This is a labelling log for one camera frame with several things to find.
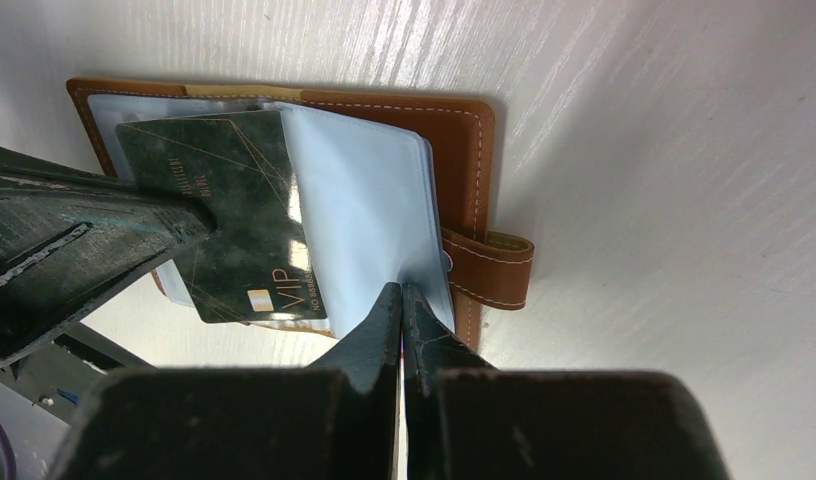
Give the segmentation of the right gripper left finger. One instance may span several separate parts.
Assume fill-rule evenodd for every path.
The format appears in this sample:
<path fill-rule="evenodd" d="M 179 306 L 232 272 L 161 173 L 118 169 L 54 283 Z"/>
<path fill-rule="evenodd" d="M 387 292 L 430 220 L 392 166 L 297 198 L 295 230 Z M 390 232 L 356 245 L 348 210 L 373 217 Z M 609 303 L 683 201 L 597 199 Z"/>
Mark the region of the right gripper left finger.
<path fill-rule="evenodd" d="M 390 479 L 402 289 L 303 368 L 131 368 L 81 402 L 53 479 Z"/>

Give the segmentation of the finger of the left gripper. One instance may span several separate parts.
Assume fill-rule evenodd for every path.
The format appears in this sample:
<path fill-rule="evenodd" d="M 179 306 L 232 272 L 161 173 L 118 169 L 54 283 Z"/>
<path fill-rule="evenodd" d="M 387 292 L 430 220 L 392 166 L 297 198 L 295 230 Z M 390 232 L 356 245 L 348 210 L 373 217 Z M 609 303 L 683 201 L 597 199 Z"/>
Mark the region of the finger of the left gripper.
<path fill-rule="evenodd" d="M 129 182 L 42 160 L 0 146 L 0 192 L 136 196 Z"/>
<path fill-rule="evenodd" d="M 0 368 L 207 239 L 199 200 L 98 175 L 0 168 Z"/>

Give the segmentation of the black VIP credit card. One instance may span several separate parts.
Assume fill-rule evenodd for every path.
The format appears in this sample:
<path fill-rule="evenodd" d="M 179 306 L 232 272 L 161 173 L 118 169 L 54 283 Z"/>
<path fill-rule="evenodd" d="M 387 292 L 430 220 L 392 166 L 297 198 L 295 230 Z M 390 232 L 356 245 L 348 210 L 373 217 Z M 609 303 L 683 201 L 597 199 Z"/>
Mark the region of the black VIP credit card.
<path fill-rule="evenodd" d="M 279 112 L 136 121 L 115 133 L 139 186 L 193 197 L 216 219 L 174 260 L 203 322 L 327 330 Z"/>

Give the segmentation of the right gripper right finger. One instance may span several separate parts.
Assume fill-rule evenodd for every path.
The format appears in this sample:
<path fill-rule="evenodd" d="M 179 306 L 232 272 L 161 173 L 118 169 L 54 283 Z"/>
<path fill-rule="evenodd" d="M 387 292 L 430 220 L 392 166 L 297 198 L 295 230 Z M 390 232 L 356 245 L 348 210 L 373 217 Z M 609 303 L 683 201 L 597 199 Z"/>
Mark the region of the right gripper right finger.
<path fill-rule="evenodd" d="M 500 370 L 402 288 L 412 479 L 725 479 L 695 397 L 636 370 Z"/>

